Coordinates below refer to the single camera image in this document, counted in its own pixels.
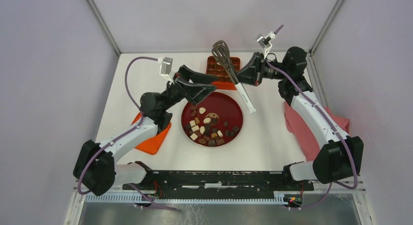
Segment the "orange chocolate box with dividers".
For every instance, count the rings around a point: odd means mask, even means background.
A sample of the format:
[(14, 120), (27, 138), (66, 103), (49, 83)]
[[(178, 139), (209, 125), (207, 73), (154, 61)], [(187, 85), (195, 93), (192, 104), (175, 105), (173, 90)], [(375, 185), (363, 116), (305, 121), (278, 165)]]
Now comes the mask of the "orange chocolate box with dividers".
[(207, 58), (205, 74), (216, 76), (218, 79), (212, 82), (219, 90), (236, 90), (234, 83), (229, 78), (227, 71), (219, 65), (213, 56)]

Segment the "round red lacquer tray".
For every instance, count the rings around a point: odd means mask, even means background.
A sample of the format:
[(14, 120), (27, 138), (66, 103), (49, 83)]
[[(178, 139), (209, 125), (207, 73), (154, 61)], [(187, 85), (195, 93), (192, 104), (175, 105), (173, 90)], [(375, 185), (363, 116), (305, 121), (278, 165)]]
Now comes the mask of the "round red lacquer tray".
[[(199, 114), (200, 107), (206, 109)], [(205, 124), (203, 120), (211, 118)], [(193, 142), (204, 147), (218, 147), (232, 142), (240, 133), (244, 123), (243, 112), (238, 103), (230, 96), (213, 92), (198, 105), (187, 103), (181, 115), (181, 126), (185, 135)]]

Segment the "pink cloth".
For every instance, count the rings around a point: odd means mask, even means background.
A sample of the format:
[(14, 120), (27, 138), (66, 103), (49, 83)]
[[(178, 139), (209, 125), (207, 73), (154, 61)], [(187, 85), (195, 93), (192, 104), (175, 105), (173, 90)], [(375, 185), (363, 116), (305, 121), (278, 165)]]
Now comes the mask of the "pink cloth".
[(315, 160), (320, 148), (312, 131), (301, 116), (286, 102), (283, 103), (283, 112), (286, 128), (295, 136), (306, 161)]

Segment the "metal tongs with white handle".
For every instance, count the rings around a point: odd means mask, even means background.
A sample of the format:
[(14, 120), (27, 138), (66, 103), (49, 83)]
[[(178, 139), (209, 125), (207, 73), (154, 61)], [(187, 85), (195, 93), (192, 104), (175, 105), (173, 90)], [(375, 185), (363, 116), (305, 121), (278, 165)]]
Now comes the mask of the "metal tongs with white handle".
[(229, 78), (233, 82), (236, 90), (238, 91), (241, 99), (245, 103), (250, 114), (256, 112), (256, 109), (248, 96), (243, 84), (239, 81), (236, 76), (235, 67), (230, 59), (230, 51), (227, 43), (224, 40), (219, 40), (215, 42), (212, 46), (211, 53), (218, 64), (223, 66)]

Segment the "white square chocolate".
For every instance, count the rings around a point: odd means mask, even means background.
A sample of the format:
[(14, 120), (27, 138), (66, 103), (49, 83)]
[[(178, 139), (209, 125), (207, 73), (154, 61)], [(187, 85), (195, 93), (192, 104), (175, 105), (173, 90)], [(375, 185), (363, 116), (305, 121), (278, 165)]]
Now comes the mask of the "white square chocolate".
[(190, 124), (191, 127), (194, 127), (194, 126), (196, 125), (196, 123), (195, 123), (194, 120), (191, 120), (191, 121), (189, 122), (189, 124)]

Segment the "white heart chocolate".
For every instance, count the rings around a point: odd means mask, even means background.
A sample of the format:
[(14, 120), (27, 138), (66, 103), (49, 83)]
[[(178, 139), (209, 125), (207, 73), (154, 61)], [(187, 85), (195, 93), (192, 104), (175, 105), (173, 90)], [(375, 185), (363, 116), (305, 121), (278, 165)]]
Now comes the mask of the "white heart chocolate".
[(200, 107), (198, 110), (199, 114), (204, 114), (206, 112), (206, 109), (203, 107)]

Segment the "white oval chocolate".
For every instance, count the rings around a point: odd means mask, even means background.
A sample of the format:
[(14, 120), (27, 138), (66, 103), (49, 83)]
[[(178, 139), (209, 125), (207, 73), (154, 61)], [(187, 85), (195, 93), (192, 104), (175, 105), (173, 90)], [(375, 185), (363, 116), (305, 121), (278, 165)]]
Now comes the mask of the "white oval chocolate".
[(210, 117), (207, 117), (207, 118), (205, 118), (205, 119), (203, 120), (203, 122), (204, 122), (205, 124), (208, 124), (208, 123), (211, 122), (211, 118), (210, 118)]

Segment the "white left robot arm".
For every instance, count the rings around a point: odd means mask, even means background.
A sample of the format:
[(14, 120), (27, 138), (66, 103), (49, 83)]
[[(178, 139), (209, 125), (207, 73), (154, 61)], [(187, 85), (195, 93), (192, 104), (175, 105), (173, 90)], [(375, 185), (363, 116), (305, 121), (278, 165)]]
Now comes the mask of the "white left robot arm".
[(199, 104), (217, 87), (218, 77), (195, 72), (183, 65), (173, 75), (161, 93), (146, 92), (140, 98), (140, 119), (121, 133), (100, 143), (86, 141), (79, 153), (73, 175), (78, 180), (81, 195), (100, 196), (113, 185), (135, 183), (140, 189), (149, 189), (153, 176), (139, 164), (118, 165), (117, 162), (132, 149), (156, 137), (169, 126), (172, 114), (168, 109), (186, 99)]

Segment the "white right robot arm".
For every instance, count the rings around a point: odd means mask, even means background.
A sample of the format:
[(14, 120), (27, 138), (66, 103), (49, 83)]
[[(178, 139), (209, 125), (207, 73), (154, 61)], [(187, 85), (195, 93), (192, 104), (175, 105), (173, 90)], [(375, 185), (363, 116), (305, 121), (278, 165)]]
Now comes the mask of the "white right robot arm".
[(291, 47), (282, 62), (269, 60), (264, 53), (254, 52), (250, 61), (237, 72), (243, 83), (259, 86), (264, 79), (277, 79), (278, 91), (289, 108), (298, 114), (315, 138), (318, 152), (308, 161), (284, 167), (282, 186), (294, 190), (301, 181), (317, 180), (356, 189), (364, 144), (360, 137), (351, 137), (318, 102), (304, 76), (306, 51)]

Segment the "orange box lid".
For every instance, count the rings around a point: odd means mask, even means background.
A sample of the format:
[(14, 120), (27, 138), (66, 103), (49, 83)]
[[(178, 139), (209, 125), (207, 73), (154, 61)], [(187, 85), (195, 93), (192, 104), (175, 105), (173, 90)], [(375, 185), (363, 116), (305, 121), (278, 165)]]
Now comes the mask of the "orange box lid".
[(157, 134), (155, 137), (147, 139), (146, 141), (137, 145), (135, 149), (150, 155), (157, 154), (171, 127), (172, 123), (169, 122), (167, 128), (160, 132), (160, 134)]

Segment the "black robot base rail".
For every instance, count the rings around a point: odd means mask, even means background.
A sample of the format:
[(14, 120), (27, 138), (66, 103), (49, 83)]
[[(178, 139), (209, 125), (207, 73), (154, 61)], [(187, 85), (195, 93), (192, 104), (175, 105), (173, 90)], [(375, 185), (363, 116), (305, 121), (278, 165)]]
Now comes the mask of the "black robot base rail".
[(273, 199), (274, 192), (308, 192), (309, 181), (289, 180), (281, 171), (153, 170), (138, 162), (146, 176), (135, 186), (161, 199)]

